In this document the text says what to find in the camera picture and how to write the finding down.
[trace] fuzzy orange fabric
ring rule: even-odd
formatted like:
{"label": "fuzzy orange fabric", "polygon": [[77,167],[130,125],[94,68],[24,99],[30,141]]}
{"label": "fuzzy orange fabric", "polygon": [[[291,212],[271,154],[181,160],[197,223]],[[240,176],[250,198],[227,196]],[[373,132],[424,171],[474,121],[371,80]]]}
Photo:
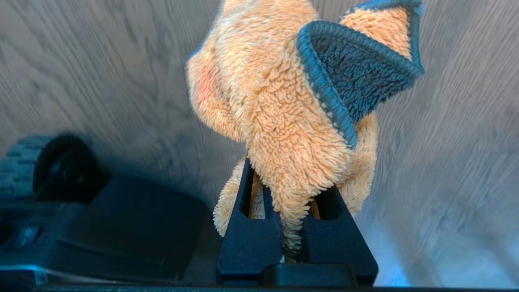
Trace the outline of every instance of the fuzzy orange fabric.
{"label": "fuzzy orange fabric", "polygon": [[[299,54],[297,33],[316,20],[306,0],[224,1],[201,50],[187,64],[196,115],[217,133],[247,143],[254,178],[252,216],[261,217],[261,183],[281,216],[284,246],[296,253],[308,203],[336,184],[355,215],[370,192],[376,162],[374,113],[356,125],[353,150],[331,122]],[[405,9],[355,9],[340,22],[411,59]],[[225,235],[243,170],[242,159],[214,210]]]}

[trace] gray wood panel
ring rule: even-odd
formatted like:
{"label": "gray wood panel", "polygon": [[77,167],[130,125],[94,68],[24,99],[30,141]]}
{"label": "gray wood panel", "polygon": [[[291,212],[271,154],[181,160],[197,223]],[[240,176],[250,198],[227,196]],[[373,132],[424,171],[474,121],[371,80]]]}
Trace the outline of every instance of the gray wood panel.
{"label": "gray wood panel", "polygon": [[[313,0],[326,20],[359,1]],[[217,1],[0,0],[0,153],[71,130],[114,171],[214,206],[244,146],[207,129],[184,63]],[[519,2],[429,0],[425,76],[379,108],[357,223],[379,285],[519,286]]]}

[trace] rubber tire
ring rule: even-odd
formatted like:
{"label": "rubber tire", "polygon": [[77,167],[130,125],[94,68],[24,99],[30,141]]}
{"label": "rubber tire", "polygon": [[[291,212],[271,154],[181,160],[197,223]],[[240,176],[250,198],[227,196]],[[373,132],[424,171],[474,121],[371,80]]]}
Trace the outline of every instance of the rubber tire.
{"label": "rubber tire", "polygon": [[53,138],[55,137],[29,136],[11,146],[0,161],[0,200],[32,197],[36,162]]}

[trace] black plastic holder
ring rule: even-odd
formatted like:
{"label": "black plastic holder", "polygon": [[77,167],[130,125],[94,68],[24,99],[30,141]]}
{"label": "black plastic holder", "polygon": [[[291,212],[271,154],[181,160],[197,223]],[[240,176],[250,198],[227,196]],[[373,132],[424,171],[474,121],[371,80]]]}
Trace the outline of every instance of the black plastic holder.
{"label": "black plastic holder", "polygon": [[[254,170],[247,159],[220,258],[217,282],[225,285],[372,286],[378,265],[336,186],[316,197],[320,218],[307,216],[299,264],[282,264],[279,214],[264,187],[265,219],[250,219]],[[329,275],[343,278],[333,283]]]}

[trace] blue stitched edge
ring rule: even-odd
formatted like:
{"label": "blue stitched edge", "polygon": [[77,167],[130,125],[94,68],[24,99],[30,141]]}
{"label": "blue stitched edge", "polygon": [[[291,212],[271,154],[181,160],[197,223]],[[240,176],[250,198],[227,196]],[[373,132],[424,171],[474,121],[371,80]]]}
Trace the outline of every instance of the blue stitched edge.
{"label": "blue stitched edge", "polygon": [[339,132],[343,133],[343,138],[348,142],[348,148],[355,149],[357,146],[357,132],[348,109],[339,97],[333,86],[327,71],[325,70],[317,52],[314,50],[311,39],[313,36],[330,37],[344,43],[354,43],[373,55],[385,60],[401,73],[410,78],[418,78],[424,74],[424,69],[420,61],[418,50],[418,33],[420,15],[414,8],[421,4],[421,0],[377,0],[361,4],[357,7],[371,9],[385,9],[395,6],[412,5],[408,9],[409,18],[409,38],[411,40],[411,61],[401,54],[393,51],[388,46],[338,23],[317,20],[305,25],[299,31],[297,38],[297,50],[304,66],[305,73],[308,74],[313,92],[316,94],[319,104],[326,103],[326,112],[331,112],[333,117],[330,120],[337,125]]}

